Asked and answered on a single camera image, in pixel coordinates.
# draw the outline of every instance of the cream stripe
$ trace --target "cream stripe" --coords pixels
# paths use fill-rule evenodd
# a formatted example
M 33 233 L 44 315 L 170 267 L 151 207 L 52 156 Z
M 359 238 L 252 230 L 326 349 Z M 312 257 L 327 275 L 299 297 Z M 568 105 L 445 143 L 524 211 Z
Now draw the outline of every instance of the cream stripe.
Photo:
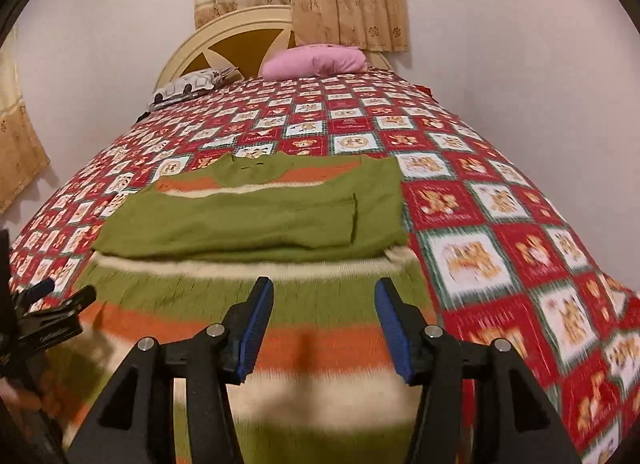
M 134 343 L 83 328 L 66 347 L 113 373 Z M 176 380 L 174 390 L 175 400 L 186 404 L 185 381 Z M 406 386 L 392 368 L 319 376 L 254 372 L 245 384 L 227 390 L 237 420 L 341 431 L 411 421 L 420 396 L 419 388 Z
M 261 189 L 269 188 L 300 188 L 305 186 L 320 186 L 322 181 L 312 181 L 310 183 L 268 183 L 268 184 L 245 184 L 243 186 L 228 187 L 228 188 L 211 188 L 200 189 L 192 191 L 181 191 L 177 189 L 170 189 L 164 191 L 167 195 L 174 197 L 186 197 L 187 199 L 199 199 L 201 197 L 209 197 L 217 193 L 251 193 Z
M 272 280 L 308 281 L 311 279 L 337 279 L 354 276 L 397 273 L 404 266 L 418 260 L 406 246 L 394 247 L 385 257 L 366 260 L 319 262 L 315 264 L 223 264 L 214 262 L 145 262 L 110 257 L 96 251 L 91 260 L 100 267 L 110 267 L 130 273 L 146 273 L 158 277 L 187 276 L 195 279 L 224 279 L 254 281 L 269 275 Z

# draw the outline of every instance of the red checkered bedsheet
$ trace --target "red checkered bedsheet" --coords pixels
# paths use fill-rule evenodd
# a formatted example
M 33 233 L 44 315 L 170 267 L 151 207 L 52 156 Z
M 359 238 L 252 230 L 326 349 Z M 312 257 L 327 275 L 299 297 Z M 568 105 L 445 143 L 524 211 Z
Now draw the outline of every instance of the red checkered bedsheet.
M 509 339 L 585 462 L 640 412 L 640 301 L 603 275 L 551 202 L 508 159 L 393 73 L 247 80 L 152 113 L 75 175 L 14 242 L 14 289 L 68 296 L 100 225 L 161 175 L 225 152 L 394 155 L 405 226 L 447 330 Z

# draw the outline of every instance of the pillow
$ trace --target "pillow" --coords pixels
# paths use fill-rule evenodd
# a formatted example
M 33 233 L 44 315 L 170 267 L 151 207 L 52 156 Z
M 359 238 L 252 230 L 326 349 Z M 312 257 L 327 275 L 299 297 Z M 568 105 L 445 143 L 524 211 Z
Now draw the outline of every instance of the pillow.
M 282 51 L 262 66 L 268 82 L 320 76 L 326 78 L 345 72 L 366 72 L 367 58 L 358 48 L 333 44 L 312 44 Z
M 225 78 L 237 68 L 201 69 L 180 76 L 154 92 L 154 98 L 149 102 L 149 110 L 158 110 L 180 101 L 197 98 L 206 91 L 220 88 L 225 85 Z

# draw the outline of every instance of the mattress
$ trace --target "mattress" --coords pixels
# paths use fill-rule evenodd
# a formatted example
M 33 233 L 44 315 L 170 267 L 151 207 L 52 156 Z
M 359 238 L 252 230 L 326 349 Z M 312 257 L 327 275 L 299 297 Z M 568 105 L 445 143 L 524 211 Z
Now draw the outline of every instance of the mattress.
M 98 153 L 25 226 L 13 244 L 12 288 L 51 277 L 55 292 L 37 306 L 59 303 L 75 289 L 101 225 L 128 195 L 164 175 L 207 167 L 227 152 L 257 157 L 276 151 L 395 156 L 404 177 L 404 226 L 428 281 L 426 302 L 433 304 L 426 313 L 460 339 L 510 340 L 558 410 L 584 462 L 602 462 L 615 449 L 640 413 L 638 297 L 601 272 L 561 213 L 503 154 L 441 107 L 428 89 L 385 70 L 285 82 L 254 78 L 151 113 Z M 122 354 L 137 338 L 150 335 L 154 322 L 163 321 L 164 313 L 148 310 L 141 320 L 130 301 L 120 301 L 109 304 L 114 318 L 109 323 L 99 317 L 98 311 L 105 311 L 100 300 L 98 295 L 95 310 L 87 311 L 85 327 L 123 341 Z M 200 325 L 184 320 L 184 328 L 174 331 L 176 339 Z M 313 430 L 331 440 L 323 447 L 333 462 L 349 448 L 364 452 L 368 462 L 401 462 L 417 396 L 403 395 L 401 382 L 390 376 L 382 338 L 363 334 L 375 329 L 364 324 L 331 332 L 337 352 L 351 337 L 351 351 L 340 356 L 344 361 L 337 367 L 335 361 L 319 363 L 326 354 L 311 365 L 310 373 L 325 381 L 338 371 L 344 379 L 329 388 L 342 387 L 339 397 L 353 393 L 356 399 L 327 406 L 335 397 L 322 399 L 319 392 L 318 401 L 325 402 L 316 406 L 326 412 L 309 414 L 313 419 L 303 423 L 305 435 L 296 435 L 305 442 L 288 446 L 282 442 L 286 438 L 280 440 L 292 462 L 317 451 Z M 269 357 L 287 359 L 270 350 L 270 340 L 268 335 L 267 355 L 258 359 L 255 379 L 277 369 Z M 94 363 L 113 367 L 117 361 Z M 291 376 L 305 369 L 289 364 L 283 372 L 288 377 L 277 386 L 297 386 Z M 368 385 L 349 376 L 377 380 L 370 388 L 373 395 L 358 395 Z M 86 381 L 77 375 L 66 379 Z M 72 392 L 66 396 L 73 406 L 67 409 L 72 427 L 95 398 L 93 384 L 91 393 L 78 392 L 82 397 L 75 400 Z M 388 411 L 356 404 L 391 389 L 400 392 L 386 399 L 400 405 Z M 243 406 L 234 397 L 232 407 L 240 412 Z M 270 419 L 277 428 L 261 436 L 279 440 L 276 432 L 289 426 L 290 416 L 274 415 Z M 384 436 L 378 437 L 381 427 Z M 264 454 L 247 460 L 271 462 Z

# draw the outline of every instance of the pink pillow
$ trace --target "pink pillow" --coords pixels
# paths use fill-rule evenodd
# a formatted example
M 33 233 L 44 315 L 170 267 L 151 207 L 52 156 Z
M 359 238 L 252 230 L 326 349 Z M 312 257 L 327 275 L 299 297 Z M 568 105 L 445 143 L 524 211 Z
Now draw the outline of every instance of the pink pillow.
M 262 66 L 268 82 L 320 76 L 326 78 L 345 72 L 366 72 L 367 59 L 358 48 L 333 44 L 311 44 L 282 51 Z

